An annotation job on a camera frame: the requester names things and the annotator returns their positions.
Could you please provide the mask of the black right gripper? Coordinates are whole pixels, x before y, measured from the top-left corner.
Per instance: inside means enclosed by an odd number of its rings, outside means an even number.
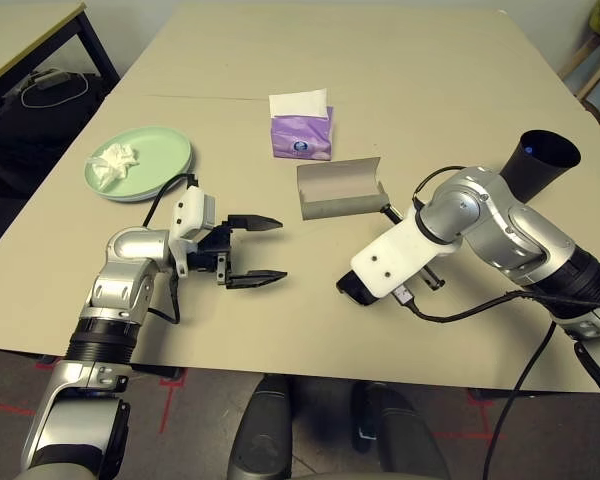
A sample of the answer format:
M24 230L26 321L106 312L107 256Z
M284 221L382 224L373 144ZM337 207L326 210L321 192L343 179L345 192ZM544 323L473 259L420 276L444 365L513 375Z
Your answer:
M389 218L393 224L398 224L403 220L402 215L390 204L385 204L380 212ZM425 265L419 272L418 276L431 290L438 290L445 285L445 281L440 278L428 265Z

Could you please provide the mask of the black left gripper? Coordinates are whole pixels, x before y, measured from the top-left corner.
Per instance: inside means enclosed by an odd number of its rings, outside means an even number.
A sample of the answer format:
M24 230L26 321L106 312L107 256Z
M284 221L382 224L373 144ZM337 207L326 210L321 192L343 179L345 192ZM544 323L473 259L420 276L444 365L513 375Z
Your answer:
M244 274L231 273L232 229L267 231L282 227L280 221L261 215L229 215L227 220L215 226L197 243L195 252L187 254L188 270L214 273L217 283L227 289L259 288L282 280L287 276L284 271L250 270Z

